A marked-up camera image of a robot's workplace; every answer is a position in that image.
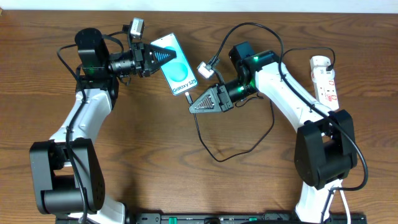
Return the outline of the blue screen smartphone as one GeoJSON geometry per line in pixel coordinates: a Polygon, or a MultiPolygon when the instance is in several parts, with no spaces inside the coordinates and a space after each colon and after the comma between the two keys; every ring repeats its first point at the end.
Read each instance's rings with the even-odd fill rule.
{"type": "Polygon", "coordinates": [[[150,44],[173,50],[176,53],[174,59],[161,66],[161,70],[173,95],[179,95],[198,85],[195,74],[174,33],[156,39],[150,44]]]}

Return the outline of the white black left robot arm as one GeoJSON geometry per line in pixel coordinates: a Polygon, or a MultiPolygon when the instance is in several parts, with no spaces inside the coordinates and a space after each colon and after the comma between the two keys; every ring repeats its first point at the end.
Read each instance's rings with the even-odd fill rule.
{"type": "Polygon", "coordinates": [[[124,26],[128,45],[110,53],[105,35],[86,28],[75,36],[80,64],[71,74],[76,80],[75,103],[62,126],[47,141],[30,148],[30,166],[37,209],[54,215],[57,223],[134,223],[125,204],[106,194],[103,173],[94,149],[99,130],[112,112],[119,84],[132,75],[148,77],[173,60],[174,50],[141,41],[142,34],[124,26]]]}

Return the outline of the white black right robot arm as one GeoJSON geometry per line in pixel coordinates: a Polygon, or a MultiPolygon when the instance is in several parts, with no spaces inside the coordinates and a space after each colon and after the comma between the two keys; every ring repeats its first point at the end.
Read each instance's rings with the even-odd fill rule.
{"type": "Polygon", "coordinates": [[[226,112],[249,95],[262,93],[288,119],[297,135],[294,163],[303,181],[295,215],[301,222],[325,223],[333,195],[357,163],[353,119],[339,109],[334,60],[310,59],[315,94],[301,86],[271,50],[255,53],[249,42],[234,45],[229,58],[237,78],[209,87],[200,97],[187,96],[191,114],[226,112]]]}

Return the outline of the white power strip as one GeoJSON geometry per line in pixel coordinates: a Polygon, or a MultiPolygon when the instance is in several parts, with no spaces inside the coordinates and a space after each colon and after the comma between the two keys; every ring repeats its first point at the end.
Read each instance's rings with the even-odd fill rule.
{"type": "Polygon", "coordinates": [[[310,59],[311,78],[315,89],[316,99],[332,111],[339,108],[338,96],[335,86],[335,71],[329,70],[331,60],[322,55],[310,59]]]}

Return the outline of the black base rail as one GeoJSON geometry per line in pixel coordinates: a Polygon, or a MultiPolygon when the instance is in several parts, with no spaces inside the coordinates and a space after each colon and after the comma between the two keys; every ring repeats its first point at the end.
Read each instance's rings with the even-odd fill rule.
{"type": "Polygon", "coordinates": [[[238,224],[238,223],[304,223],[291,213],[267,212],[264,214],[232,215],[232,214],[207,214],[207,215],[181,215],[140,213],[133,221],[136,224],[238,224]]]}

